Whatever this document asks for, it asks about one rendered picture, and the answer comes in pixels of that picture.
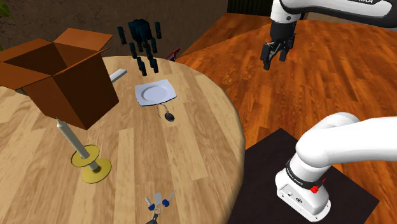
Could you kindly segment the green plant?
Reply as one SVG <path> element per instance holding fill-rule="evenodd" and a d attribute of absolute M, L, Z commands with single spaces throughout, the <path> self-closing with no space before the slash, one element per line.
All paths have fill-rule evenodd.
<path fill-rule="evenodd" d="M 0 16 L 8 17 L 8 18 L 11 18 L 13 21 L 15 21 L 15 19 L 10 14 L 10 9 L 9 9 L 8 5 L 6 3 L 4 3 L 2 0 L 0 0 Z"/>

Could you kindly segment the red frame object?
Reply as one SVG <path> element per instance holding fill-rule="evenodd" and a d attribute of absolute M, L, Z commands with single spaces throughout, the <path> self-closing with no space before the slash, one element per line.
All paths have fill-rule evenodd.
<path fill-rule="evenodd" d="M 177 58 L 177 54 L 179 53 L 180 48 L 175 49 L 167 58 L 166 60 L 175 61 Z"/>

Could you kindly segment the round wooden table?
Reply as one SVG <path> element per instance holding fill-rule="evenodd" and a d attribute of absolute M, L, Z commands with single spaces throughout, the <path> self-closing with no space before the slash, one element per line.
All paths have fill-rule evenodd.
<path fill-rule="evenodd" d="M 111 172 L 88 184 L 74 148 L 27 97 L 0 87 L 0 224 L 145 224 L 155 193 L 170 199 L 159 224 L 225 224 L 242 183 L 245 138 L 238 112 L 206 75 L 158 60 L 143 76 L 130 56 L 106 57 L 119 103 L 88 130 Z M 168 79 L 177 97 L 140 106 L 135 86 Z"/>

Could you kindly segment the white candle on gold holder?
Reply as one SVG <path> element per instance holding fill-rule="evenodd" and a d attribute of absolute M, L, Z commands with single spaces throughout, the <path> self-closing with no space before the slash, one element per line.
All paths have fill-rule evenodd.
<path fill-rule="evenodd" d="M 57 118 L 57 127 L 75 149 L 71 163 L 75 167 L 82 167 L 81 177 L 84 182 L 93 184 L 102 181 L 111 171 L 111 162 L 106 158 L 99 158 L 100 149 L 94 144 L 83 146 L 81 141 L 66 122 Z"/>

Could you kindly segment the open brown cardboard box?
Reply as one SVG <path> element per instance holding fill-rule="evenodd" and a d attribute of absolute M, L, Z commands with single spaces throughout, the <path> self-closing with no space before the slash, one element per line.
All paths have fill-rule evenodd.
<path fill-rule="evenodd" d="M 56 40 L 35 39 L 0 52 L 0 86 L 21 91 L 40 111 L 87 130 L 118 104 L 101 53 L 104 34 L 66 29 Z"/>

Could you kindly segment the dark blue blocky figure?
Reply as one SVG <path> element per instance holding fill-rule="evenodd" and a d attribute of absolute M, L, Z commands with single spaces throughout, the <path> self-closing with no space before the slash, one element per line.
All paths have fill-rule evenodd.
<path fill-rule="evenodd" d="M 137 55 L 137 52 L 145 52 L 150 63 L 150 68 L 155 73 L 158 73 L 157 60 L 154 59 L 154 54 L 158 52 L 157 40 L 162 38 L 160 22 L 155 22 L 156 37 L 153 37 L 149 22 L 144 19 L 134 19 L 128 24 L 132 39 L 136 42 L 136 45 L 131 42 L 129 43 L 130 52 L 132 58 L 136 59 L 138 68 L 143 76 L 147 75 L 146 66 Z"/>

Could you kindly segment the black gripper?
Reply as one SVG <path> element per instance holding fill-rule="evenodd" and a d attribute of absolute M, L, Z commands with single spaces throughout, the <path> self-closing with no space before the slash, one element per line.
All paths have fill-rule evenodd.
<path fill-rule="evenodd" d="M 260 60 L 263 61 L 264 70 L 268 71 L 270 69 L 270 62 L 272 59 L 271 51 L 272 47 L 282 43 L 282 48 L 279 56 L 279 60 L 284 62 L 288 52 L 293 48 L 295 42 L 295 27 L 296 22 L 292 23 L 279 23 L 272 21 L 270 26 L 270 37 L 272 42 L 264 43 Z"/>

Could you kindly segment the flat white bar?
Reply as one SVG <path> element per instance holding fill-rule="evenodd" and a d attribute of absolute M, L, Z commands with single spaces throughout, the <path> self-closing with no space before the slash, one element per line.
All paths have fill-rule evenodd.
<path fill-rule="evenodd" d="M 117 80 L 119 80 L 125 74 L 127 74 L 127 70 L 126 69 L 118 69 L 117 71 L 115 71 L 112 74 L 110 74 L 109 77 L 110 77 L 111 82 L 114 83 Z"/>

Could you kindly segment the white square plate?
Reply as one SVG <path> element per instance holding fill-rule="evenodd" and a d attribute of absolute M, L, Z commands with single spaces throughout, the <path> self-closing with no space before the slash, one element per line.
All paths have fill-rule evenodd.
<path fill-rule="evenodd" d="M 153 106 L 177 97 L 168 79 L 136 85 L 135 95 L 140 106 Z"/>

